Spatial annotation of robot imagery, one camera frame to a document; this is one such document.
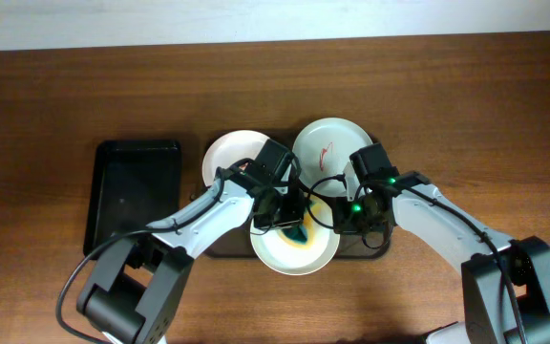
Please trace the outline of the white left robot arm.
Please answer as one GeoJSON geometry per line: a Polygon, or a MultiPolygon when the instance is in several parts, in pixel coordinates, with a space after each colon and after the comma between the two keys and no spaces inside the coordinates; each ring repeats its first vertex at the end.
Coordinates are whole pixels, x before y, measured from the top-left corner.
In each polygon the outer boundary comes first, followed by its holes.
{"type": "Polygon", "coordinates": [[[224,234],[253,221],[286,228],[302,218],[298,158],[267,140],[256,158],[218,168],[212,185],[176,213],[117,233],[87,254],[95,266],[76,310],[110,343],[162,343],[195,260],[224,234]]]}

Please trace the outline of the pale green plate front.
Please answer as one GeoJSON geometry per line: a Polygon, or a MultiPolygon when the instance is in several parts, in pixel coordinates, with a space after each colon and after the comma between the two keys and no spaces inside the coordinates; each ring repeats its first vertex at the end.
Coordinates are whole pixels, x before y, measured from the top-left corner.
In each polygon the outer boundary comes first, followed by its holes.
{"type": "Polygon", "coordinates": [[[277,237],[278,230],[281,229],[258,229],[251,222],[250,243],[266,266],[285,275],[307,275],[323,268],[333,259],[341,241],[341,236],[331,229],[326,243],[310,249],[294,248],[277,237]]]}

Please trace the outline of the green and yellow sponge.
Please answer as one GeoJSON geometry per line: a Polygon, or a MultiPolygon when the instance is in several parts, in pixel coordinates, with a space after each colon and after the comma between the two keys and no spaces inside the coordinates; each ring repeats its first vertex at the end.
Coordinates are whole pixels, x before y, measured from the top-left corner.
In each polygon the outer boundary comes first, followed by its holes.
{"type": "Polygon", "coordinates": [[[294,248],[310,249],[328,241],[331,230],[319,225],[316,220],[325,225],[330,225],[330,207],[324,201],[317,198],[311,199],[309,206],[313,216],[310,216],[305,211],[303,221],[299,225],[277,231],[277,237],[286,245],[294,248]]]}

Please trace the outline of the white plate with pinkish tint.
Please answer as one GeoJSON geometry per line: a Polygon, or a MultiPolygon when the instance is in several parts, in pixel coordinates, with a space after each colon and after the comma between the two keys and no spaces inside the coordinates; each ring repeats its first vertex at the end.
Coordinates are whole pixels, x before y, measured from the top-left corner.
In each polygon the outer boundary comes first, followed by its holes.
{"type": "Polygon", "coordinates": [[[237,130],[216,139],[202,160],[204,185],[213,183],[218,167],[227,168],[242,159],[255,159],[268,139],[269,136],[252,130],[237,130]]]}

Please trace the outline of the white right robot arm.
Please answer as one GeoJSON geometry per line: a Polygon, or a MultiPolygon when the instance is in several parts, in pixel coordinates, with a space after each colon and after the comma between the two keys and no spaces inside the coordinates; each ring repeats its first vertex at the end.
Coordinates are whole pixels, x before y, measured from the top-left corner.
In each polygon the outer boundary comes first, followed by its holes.
{"type": "Polygon", "coordinates": [[[379,143],[353,152],[341,176],[347,196],[335,202],[341,235],[382,235],[400,227],[461,276],[464,318],[422,336],[424,343],[550,344],[550,247],[536,236],[516,240],[449,201],[427,177],[401,174],[379,143]]]}

